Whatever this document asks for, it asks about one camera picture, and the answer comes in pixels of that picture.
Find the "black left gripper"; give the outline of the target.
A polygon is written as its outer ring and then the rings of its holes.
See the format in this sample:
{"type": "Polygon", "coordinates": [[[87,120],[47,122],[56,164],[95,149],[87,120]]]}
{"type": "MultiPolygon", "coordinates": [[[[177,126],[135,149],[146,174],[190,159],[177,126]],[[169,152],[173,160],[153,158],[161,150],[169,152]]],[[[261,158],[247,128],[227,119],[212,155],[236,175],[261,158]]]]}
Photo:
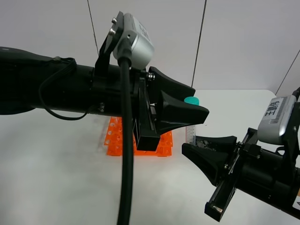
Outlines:
{"type": "Polygon", "coordinates": [[[209,110],[183,102],[185,98],[194,96],[194,88],[166,76],[156,67],[150,67],[149,73],[145,69],[131,68],[131,75],[134,76],[133,134],[137,150],[155,152],[161,134],[181,127],[203,124],[209,110]],[[149,73],[155,79],[149,81],[148,94],[149,73]],[[157,103],[155,122],[150,105],[154,103],[157,103]]]}

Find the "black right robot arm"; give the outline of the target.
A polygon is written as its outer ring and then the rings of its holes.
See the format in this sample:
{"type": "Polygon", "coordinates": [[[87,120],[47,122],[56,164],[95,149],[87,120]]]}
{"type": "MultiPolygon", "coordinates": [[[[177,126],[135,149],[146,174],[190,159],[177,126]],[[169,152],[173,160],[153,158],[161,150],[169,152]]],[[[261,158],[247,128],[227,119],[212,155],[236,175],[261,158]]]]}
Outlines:
{"type": "Polygon", "coordinates": [[[299,150],[297,138],[280,147],[285,151],[283,155],[263,149],[257,142],[257,130],[249,128],[242,142],[235,136],[197,136],[196,145],[182,145],[182,154],[216,187],[204,208],[214,220],[221,220],[236,190],[300,217],[295,202],[300,190],[300,170],[295,167],[295,156],[291,162],[286,161],[289,152],[299,150]]]}

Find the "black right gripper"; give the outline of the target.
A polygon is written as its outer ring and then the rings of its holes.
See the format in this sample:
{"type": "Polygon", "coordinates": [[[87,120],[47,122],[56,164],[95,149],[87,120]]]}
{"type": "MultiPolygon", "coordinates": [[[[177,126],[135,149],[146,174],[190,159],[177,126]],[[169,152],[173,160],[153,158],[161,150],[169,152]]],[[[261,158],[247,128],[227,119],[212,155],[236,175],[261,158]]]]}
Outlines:
{"type": "Polygon", "coordinates": [[[248,147],[257,144],[257,130],[249,128],[242,142],[237,137],[196,136],[196,146],[184,143],[182,154],[194,163],[216,187],[205,205],[205,214],[220,221],[231,201],[248,147]]]}

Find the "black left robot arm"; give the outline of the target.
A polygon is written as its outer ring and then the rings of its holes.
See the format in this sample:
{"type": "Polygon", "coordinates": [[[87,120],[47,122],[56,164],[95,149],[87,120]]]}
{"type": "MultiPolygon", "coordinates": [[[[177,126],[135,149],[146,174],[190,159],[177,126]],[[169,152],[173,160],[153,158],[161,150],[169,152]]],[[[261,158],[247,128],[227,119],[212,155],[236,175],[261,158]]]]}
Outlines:
{"type": "MultiPolygon", "coordinates": [[[[48,107],[77,113],[121,116],[120,68],[78,65],[73,58],[0,49],[0,113],[12,115],[48,107]]],[[[133,132],[138,150],[155,151],[162,134],[202,124],[209,110],[186,103],[195,89],[155,67],[130,69],[133,132]]]]}

